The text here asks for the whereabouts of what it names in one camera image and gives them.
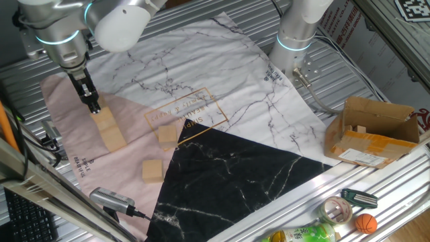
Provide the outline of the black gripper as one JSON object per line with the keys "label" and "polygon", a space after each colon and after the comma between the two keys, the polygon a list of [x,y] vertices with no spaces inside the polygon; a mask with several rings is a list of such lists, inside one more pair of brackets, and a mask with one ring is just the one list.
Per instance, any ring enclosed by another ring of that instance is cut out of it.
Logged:
{"label": "black gripper", "polygon": [[92,114],[98,114],[101,110],[98,103],[99,95],[93,92],[88,82],[87,69],[80,69],[77,71],[67,71],[67,74],[74,86],[77,89],[81,101],[86,104]]}

